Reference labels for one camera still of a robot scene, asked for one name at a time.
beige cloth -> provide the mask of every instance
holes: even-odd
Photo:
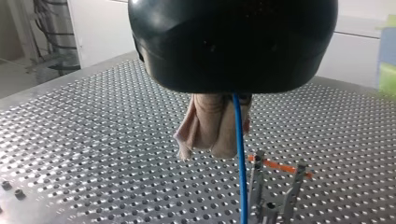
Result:
[[[194,150],[210,150],[216,158],[236,155],[235,117],[230,95],[193,94],[187,114],[175,133],[178,156],[189,159]],[[240,99],[244,133],[249,131],[251,97]]]

blue wire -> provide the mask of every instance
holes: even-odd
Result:
[[[248,224],[247,168],[245,165],[244,133],[242,128],[241,106],[238,94],[233,94],[235,109],[236,146],[239,159],[239,188],[241,191],[241,224]]]

metal clamp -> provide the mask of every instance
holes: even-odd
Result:
[[[297,197],[300,194],[300,188],[303,184],[304,177],[307,176],[307,165],[300,162],[295,170],[291,188],[286,193],[281,204],[267,202],[264,198],[264,172],[263,162],[264,153],[258,151],[252,159],[252,169],[249,184],[249,208],[251,223],[275,224],[278,217],[281,216],[283,223],[290,224],[294,215],[294,206],[297,203]]]

black dome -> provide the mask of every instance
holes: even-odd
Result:
[[[185,92],[289,91],[315,73],[337,0],[130,0],[148,73]]]

perforated metal table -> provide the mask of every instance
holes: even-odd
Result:
[[[0,101],[0,223],[238,223],[238,167],[206,152],[179,161],[171,137],[189,95],[165,90],[134,54]],[[293,223],[396,223],[396,104],[316,77],[258,95],[247,152],[305,180]],[[291,176],[268,170],[268,197]],[[25,198],[15,197],[21,189]]]

